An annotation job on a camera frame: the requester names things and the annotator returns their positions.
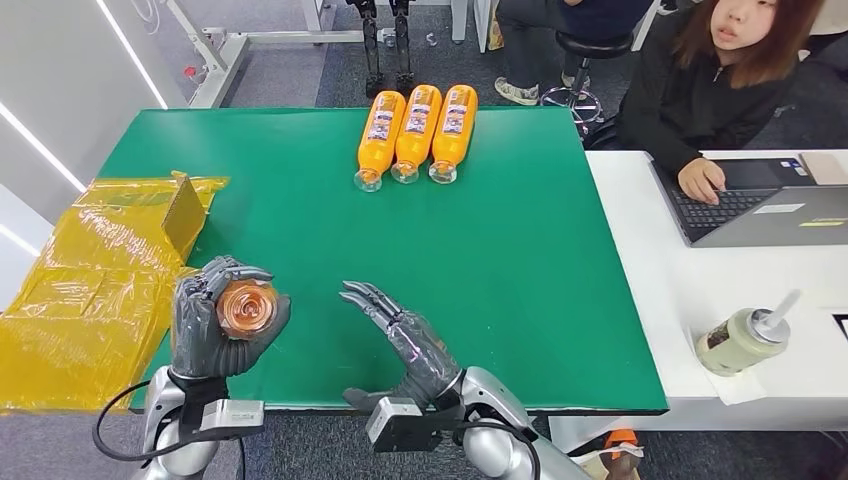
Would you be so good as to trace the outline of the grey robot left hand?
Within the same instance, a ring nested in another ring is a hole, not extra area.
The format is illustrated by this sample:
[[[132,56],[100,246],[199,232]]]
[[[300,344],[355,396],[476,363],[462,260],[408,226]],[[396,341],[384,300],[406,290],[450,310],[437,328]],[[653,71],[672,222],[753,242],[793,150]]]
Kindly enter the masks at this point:
[[[238,280],[270,282],[273,275],[235,258],[217,256],[179,280],[173,298],[171,371],[181,378],[237,376],[252,368],[290,319],[291,300],[273,294],[276,309],[269,326],[251,339],[227,335],[220,325],[217,302]]]

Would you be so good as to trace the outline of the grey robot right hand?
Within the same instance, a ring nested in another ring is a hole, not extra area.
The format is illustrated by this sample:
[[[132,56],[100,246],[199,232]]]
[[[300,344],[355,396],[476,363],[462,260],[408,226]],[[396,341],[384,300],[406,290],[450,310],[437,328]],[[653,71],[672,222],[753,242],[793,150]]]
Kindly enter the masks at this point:
[[[392,389],[367,392],[347,388],[344,400],[364,412],[373,411],[384,397],[411,399],[421,410],[433,405],[461,373],[442,339],[423,316],[406,309],[375,285],[344,281],[343,287],[339,296],[372,320],[405,366],[403,378]]]

